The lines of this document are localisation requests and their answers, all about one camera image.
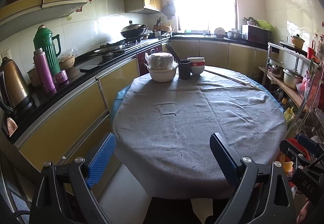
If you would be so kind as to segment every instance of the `kettle handle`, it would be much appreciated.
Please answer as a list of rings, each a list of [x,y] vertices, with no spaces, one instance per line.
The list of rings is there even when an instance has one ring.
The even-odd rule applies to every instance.
[[[52,37],[52,40],[56,39],[57,40],[57,44],[59,44],[59,52],[56,54],[56,57],[58,57],[60,55],[60,53],[62,52],[61,50],[61,43],[60,43],[60,35],[57,34],[56,36]]]
[[[6,100],[9,99],[8,94],[7,94],[7,89],[5,88],[5,83],[4,83],[4,72],[0,72],[0,87],[4,90],[3,94],[5,95]],[[14,114],[14,110],[8,106],[7,104],[4,103],[3,99],[0,97],[0,108],[4,110],[7,114],[11,115]]]

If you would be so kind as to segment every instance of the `purple thermos bottle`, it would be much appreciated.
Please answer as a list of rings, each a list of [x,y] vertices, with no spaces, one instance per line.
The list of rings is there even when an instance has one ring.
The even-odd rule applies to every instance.
[[[48,67],[45,52],[42,48],[39,48],[34,51],[34,63],[36,71],[46,93],[51,92],[55,89],[53,78]]]

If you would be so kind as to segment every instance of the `shelf rack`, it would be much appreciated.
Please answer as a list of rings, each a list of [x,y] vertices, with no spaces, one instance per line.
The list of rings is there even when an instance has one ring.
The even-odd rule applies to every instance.
[[[314,80],[315,80],[314,77],[315,77],[315,74],[316,74],[316,70],[320,67],[320,65],[316,64],[315,62],[309,60],[305,56],[303,56],[303,55],[301,55],[301,54],[299,54],[299,53],[297,53],[295,51],[292,51],[290,49],[284,48],[282,46],[279,46],[279,45],[276,45],[276,44],[273,44],[273,43],[270,43],[270,42],[268,43],[268,56],[267,56],[267,62],[266,62],[265,68],[264,68],[262,86],[265,85],[266,78],[269,77],[271,80],[273,80],[275,83],[277,83],[291,97],[293,102],[299,107],[299,109],[297,111],[297,114],[295,115],[294,120],[290,123],[290,126],[289,126],[289,128],[287,130],[287,133],[286,133],[286,137],[289,137],[289,136],[293,137],[294,133],[297,130],[299,130],[299,128],[304,124],[304,122],[305,122],[308,114],[310,113],[310,111],[312,111],[313,103],[310,106],[307,106],[307,104],[306,104],[306,102],[308,100],[308,97],[309,97],[309,93],[307,93],[304,96],[303,100],[301,101],[301,97],[298,95],[298,93],[296,91],[294,91],[294,90],[290,89],[289,87],[287,87],[282,81],[276,79],[275,77],[272,76],[272,74],[270,72],[268,72],[268,64],[270,62],[270,55],[271,55],[271,52],[272,52],[272,48],[282,50],[282,51],[296,57],[296,62],[295,62],[295,67],[294,67],[295,71],[297,70],[299,60],[302,60],[306,64],[310,65],[311,69],[314,70],[310,74],[310,80],[311,80],[310,87],[311,88],[314,85]],[[316,90],[317,92],[319,91],[320,84],[321,84],[321,82],[317,82],[317,90]],[[307,113],[304,116],[302,123],[299,126],[297,126],[297,128],[296,128],[296,126],[295,126],[296,122],[298,121],[298,119],[300,118],[300,116],[301,116],[301,114],[302,114],[302,112],[304,110],[307,111]]]

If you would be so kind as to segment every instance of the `black cup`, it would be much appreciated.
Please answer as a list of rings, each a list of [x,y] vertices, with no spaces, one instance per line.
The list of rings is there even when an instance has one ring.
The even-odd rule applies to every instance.
[[[186,80],[190,78],[191,62],[189,60],[181,60],[178,68],[180,79]]]

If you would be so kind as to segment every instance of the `floor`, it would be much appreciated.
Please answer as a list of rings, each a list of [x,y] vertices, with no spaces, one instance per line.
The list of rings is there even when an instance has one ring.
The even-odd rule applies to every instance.
[[[151,197],[124,164],[120,164],[102,192],[99,203],[112,224],[142,224]],[[191,200],[194,213],[201,223],[213,214],[213,200]]]

